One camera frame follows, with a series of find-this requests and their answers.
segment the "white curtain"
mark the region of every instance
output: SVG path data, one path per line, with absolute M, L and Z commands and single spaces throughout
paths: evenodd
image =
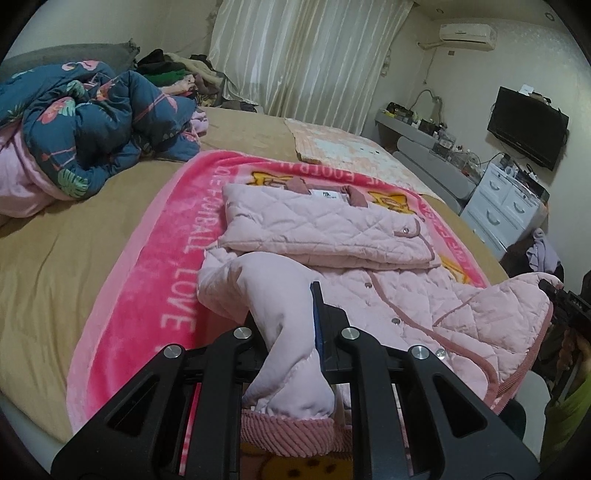
M 361 133 L 412 0 L 224 0 L 209 58 L 225 95 Z

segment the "clothing label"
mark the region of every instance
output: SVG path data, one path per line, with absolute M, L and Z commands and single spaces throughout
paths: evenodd
M 311 190 L 310 193 L 316 197 L 324 197 L 325 199 L 342 200 L 343 202 L 347 201 L 342 193 L 334 192 L 332 190 Z

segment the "air conditioner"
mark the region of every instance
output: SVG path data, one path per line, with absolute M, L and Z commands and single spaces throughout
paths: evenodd
M 480 23 L 448 23 L 439 29 L 442 42 L 453 43 L 458 48 L 494 50 L 496 30 L 490 25 Z

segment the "purple cloth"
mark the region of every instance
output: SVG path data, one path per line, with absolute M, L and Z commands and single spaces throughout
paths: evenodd
M 553 274 L 560 263 L 556 250 L 550 245 L 541 228 L 535 229 L 531 235 L 534 237 L 534 245 L 526 252 L 530 268 L 534 272 Z
M 195 129 L 195 133 L 198 136 L 202 137 L 207 133 L 207 127 L 209 127 L 207 115 L 199 107 L 197 107 L 197 110 L 191 117 L 191 125 Z

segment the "television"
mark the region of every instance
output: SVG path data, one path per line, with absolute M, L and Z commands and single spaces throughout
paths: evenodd
M 488 131 L 537 164 L 554 170 L 568 125 L 569 117 L 550 105 L 501 87 Z

